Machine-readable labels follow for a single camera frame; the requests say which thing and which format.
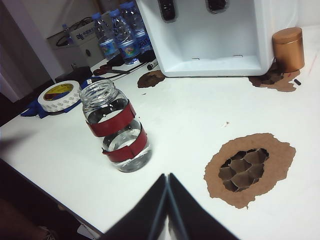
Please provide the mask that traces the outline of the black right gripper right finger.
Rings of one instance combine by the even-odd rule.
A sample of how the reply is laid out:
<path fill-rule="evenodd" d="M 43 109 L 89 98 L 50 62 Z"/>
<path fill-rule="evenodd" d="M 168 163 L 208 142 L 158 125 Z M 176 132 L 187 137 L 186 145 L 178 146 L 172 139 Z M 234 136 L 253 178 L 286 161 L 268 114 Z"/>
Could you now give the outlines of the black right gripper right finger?
<path fill-rule="evenodd" d="M 237 239 L 201 207 L 173 173 L 167 178 L 167 214 L 175 240 Z"/>

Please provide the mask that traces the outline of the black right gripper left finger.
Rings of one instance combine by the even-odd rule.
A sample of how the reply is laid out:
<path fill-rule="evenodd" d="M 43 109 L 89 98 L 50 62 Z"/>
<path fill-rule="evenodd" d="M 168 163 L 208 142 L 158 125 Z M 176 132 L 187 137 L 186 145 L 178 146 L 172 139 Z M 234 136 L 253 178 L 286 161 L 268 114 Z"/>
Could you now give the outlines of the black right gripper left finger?
<path fill-rule="evenodd" d="M 157 240 L 167 216 L 167 178 L 161 174 L 135 207 L 101 240 Z"/>

